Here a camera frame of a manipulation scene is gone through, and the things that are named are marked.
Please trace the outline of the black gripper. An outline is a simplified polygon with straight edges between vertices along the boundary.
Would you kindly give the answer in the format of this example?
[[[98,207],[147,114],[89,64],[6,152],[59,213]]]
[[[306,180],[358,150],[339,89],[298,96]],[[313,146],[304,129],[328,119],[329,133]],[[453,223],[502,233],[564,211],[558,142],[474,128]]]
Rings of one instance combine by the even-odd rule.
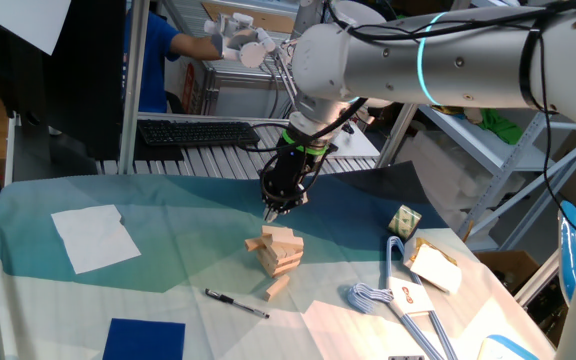
[[[263,220],[272,223],[280,210],[292,210],[306,204],[307,191],[314,185],[329,147],[303,148],[296,144],[278,144],[275,154],[260,172]]]

